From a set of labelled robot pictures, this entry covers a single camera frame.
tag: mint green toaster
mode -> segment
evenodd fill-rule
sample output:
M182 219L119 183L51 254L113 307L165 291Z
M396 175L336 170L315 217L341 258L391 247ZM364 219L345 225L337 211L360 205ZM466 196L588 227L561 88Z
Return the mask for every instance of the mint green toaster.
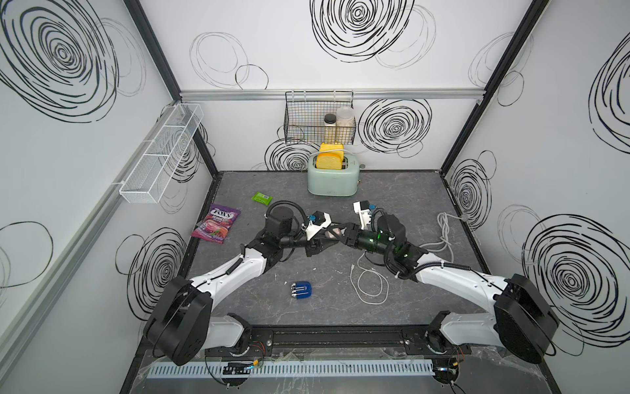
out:
M352 154L344 154L340 170L315 167L317 155L309 158L309 192L315 195L353 195L357 192L359 162Z

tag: wire basket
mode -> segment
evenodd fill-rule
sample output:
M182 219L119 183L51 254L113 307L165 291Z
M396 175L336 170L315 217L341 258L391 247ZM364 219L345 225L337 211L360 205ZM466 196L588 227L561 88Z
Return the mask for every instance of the wire basket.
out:
M202 118L199 104L174 107L120 188L127 202L160 201Z
M327 92L288 91L284 94L286 101L284 138L287 144L300 142L352 144L354 142L357 131L357 122L354 117L343 125L326 126L324 123L324 116L327 113L337 113L341 107L354 108L353 92L330 91L332 100L313 100L313 98L321 98L322 93Z

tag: purple candy bag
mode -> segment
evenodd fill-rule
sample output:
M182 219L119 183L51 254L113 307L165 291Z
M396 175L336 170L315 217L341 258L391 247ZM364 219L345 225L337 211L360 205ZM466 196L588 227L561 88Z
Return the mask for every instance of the purple candy bag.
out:
M208 216L197 224L191 235L202 240L223 243L227 231L240 214L238 209L212 204Z

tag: blue connector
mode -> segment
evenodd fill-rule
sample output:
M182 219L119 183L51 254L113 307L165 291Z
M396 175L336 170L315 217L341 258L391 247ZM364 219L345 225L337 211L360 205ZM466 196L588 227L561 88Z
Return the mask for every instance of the blue connector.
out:
M305 281L295 282L291 285L291 296L295 299L308 298L311 296L311 284Z

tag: fox's logo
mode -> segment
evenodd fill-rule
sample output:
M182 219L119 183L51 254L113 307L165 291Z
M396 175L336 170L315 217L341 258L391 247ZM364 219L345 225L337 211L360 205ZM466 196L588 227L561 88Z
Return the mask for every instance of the fox's logo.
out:
M222 211L218 208L212 209L210 211L211 215L222 217L223 219L232 219L234 218L234 214L232 212Z

